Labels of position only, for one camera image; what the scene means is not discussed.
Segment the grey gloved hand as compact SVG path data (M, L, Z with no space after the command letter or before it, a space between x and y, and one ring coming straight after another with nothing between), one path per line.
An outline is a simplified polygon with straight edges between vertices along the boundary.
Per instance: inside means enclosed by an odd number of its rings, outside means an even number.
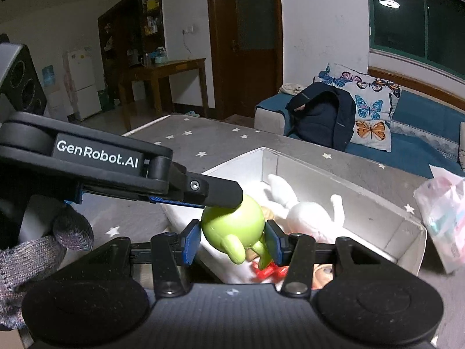
M68 250L88 251L94 232L85 216L65 204L39 239L1 251L1 329L25 327L21 304L34 283L56 272Z

